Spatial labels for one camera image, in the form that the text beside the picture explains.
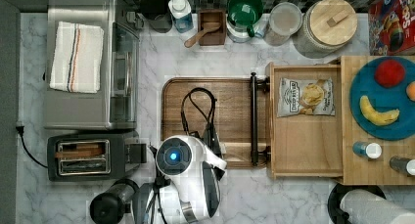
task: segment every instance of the striped towel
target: striped towel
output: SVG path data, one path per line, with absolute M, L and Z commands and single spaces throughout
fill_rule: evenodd
M 99 26 L 59 22 L 50 87 L 97 93 L 104 30 Z

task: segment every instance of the banana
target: banana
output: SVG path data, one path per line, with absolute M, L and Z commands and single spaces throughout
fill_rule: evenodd
M 377 126 L 385 126 L 394 123 L 399 117 L 399 110 L 390 110 L 387 112 L 377 112 L 370 104 L 366 95 L 360 97 L 360 110 L 363 116 Z

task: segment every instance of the snack bag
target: snack bag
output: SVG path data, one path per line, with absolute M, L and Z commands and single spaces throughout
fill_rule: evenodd
M 332 79 L 281 78 L 277 117 L 295 114 L 335 115 Z

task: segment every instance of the green mug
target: green mug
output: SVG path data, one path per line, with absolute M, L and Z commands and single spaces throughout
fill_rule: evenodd
M 235 28 L 246 30 L 250 37 L 254 37 L 254 25 L 262 13 L 261 0 L 229 0 L 227 20 Z

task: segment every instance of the marble countertop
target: marble countertop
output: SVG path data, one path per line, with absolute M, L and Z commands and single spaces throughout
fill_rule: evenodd
M 195 28 L 183 34 L 175 28 L 160 34 L 145 27 L 140 34 L 137 132 L 146 143 L 160 144 L 161 90 L 172 77 L 248 78 L 253 71 L 264 75 L 265 66 L 271 61 L 276 65 L 313 65 L 327 63 L 339 55 L 368 55 L 367 23 L 367 15 L 359 15 L 359 29 L 352 40 L 341 50 L 316 60 L 299 54 L 292 39 L 282 46 L 271 47 L 257 38 L 242 44 L 226 38 L 223 46 L 196 44 L 187 49 L 183 43 L 196 33 Z M 19 118 L 25 125 L 28 149 L 44 162 L 48 137 L 64 133 L 43 129 L 46 29 L 46 14 L 22 14 Z M 30 160 L 20 142 L 17 170 L 17 223 L 93 223 L 89 203 L 114 182 L 52 183 L 46 169 Z M 220 183 L 220 209 L 203 223 L 331 223 L 326 205 L 334 185 L 334 181 L 326 178 L 272 180 L 265 169 L 228 170 Z M 388 200 L 415 209 L 413 189 L 383 189 Z

